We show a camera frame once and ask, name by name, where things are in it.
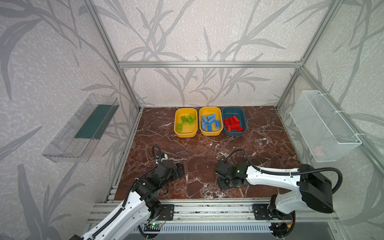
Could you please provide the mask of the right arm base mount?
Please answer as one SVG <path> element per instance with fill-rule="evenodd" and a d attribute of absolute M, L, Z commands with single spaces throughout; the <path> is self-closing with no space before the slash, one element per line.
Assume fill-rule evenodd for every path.
<path fill-rule="evenodd" d="M 285 214 L 277 210 L 275 204 L 253 204 L 252 212 L 254 214 L 255 220 L 281 220 L 288 221 L 295 219 L 296 213 L 291 212 L 289 214 Z"/>

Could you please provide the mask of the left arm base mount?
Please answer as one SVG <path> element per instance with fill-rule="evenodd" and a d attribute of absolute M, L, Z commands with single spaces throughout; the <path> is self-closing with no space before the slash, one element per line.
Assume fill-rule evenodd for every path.
<path fill-rule="evenodd" d="M 175 213 L 175 205 L 173 204 L 160 204 L 151 213 L 151 220 L 154 221 L 172 221 Z"/>

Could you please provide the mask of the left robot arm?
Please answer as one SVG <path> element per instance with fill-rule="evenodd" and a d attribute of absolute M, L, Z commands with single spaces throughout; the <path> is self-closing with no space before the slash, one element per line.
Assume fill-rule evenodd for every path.
<path fill-rule="evenodd" d="M 140 224 L 161 214 L 158 195 L 163 187 L 182 178 L 183 166 L 169 160 L 159 145 L 152 146 L 156 164 L 136 178 L 124 200 L 98 225 L 72 240 L 123 240 Z"/>

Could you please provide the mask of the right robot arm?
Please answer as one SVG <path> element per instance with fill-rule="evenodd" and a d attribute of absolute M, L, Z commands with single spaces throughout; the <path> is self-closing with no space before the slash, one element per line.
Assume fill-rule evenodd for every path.
<path fill-rule="evenodd" d="M 256 166 L 244 149 L 247 162 L 232 166 L 229 157 L 218 161 L 215 174 L 222 191 L 244 186 L 272 186 L 288 190 L 285 194 L 271 197 L 269 212 L 274 215 L 288 215 L 294 211 L 311 209 L 325 214 L 334 211 L 333 194 L 342 185 L 343 174 L 336 168 L 315 169 L 301 165 L 294 169 L 274 169 Z"/>

